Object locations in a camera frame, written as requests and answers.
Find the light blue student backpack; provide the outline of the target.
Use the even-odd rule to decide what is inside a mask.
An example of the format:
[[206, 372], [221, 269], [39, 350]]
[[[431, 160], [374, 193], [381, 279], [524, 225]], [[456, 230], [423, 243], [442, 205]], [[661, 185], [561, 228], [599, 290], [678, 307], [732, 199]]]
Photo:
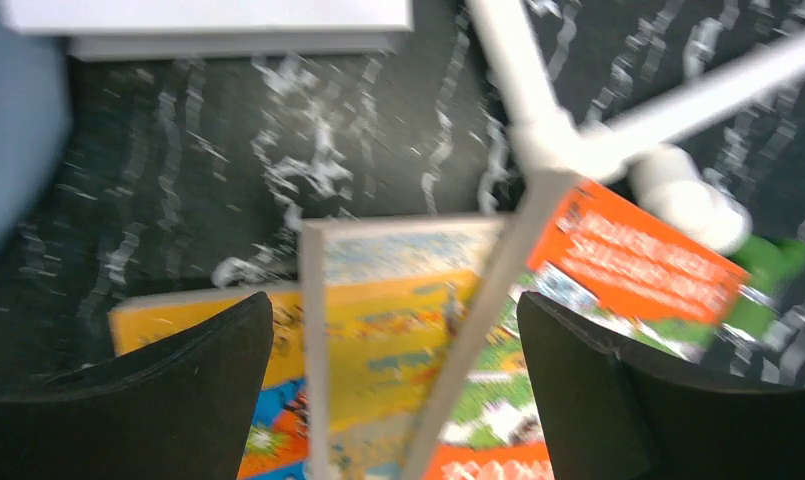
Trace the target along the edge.
[[0, 14], [0, 253], [51, 182], [72, 126], [63, 43]]

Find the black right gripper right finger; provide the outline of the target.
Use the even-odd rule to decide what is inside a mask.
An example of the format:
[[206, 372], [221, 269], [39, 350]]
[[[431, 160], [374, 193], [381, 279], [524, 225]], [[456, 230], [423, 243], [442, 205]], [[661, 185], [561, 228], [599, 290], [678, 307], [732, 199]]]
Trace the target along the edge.
[[706, 368], [534, 292], [518, 324], [558, 479], [805, 479], [805, 388]]

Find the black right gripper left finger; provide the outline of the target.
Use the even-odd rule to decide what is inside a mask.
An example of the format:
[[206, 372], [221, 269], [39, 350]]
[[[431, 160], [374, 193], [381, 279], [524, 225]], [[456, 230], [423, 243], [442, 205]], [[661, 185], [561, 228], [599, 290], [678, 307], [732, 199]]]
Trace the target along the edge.
[[235, 478], [272, 340], [260, 292], [110, 361], [0, 380], [0, 479]]

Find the beige paperback book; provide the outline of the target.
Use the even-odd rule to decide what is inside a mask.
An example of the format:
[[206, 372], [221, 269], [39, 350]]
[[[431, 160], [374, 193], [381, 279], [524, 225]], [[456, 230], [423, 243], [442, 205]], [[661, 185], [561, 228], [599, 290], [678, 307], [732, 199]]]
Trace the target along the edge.
[[311, 479], [396, 479], [503, 216], [306, 221]]

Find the white style magazine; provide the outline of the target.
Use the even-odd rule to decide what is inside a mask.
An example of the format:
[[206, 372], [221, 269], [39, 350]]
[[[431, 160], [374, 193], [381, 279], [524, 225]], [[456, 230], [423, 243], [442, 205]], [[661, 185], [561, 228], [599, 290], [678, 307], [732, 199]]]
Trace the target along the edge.
[[414, 7], [390, 1], [0, 1], [23, 35], [67, 37], [85, 61], [393, 51]]

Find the orange storey treehouse book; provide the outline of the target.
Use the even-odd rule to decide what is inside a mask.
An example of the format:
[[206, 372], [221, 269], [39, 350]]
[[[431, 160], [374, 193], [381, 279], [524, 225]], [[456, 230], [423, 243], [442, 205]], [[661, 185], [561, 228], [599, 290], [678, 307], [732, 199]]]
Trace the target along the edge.
[[[541, 172], [497, 245], [406, 452], [405, 479], [644, 479], [657, 454], [620, 358], [698, 362], [749, 275], [608, 188]], [[521, 339], [523, 414], [471, 373], [500, 320]], [[523, 420], [531, 422], [530, 428]]]

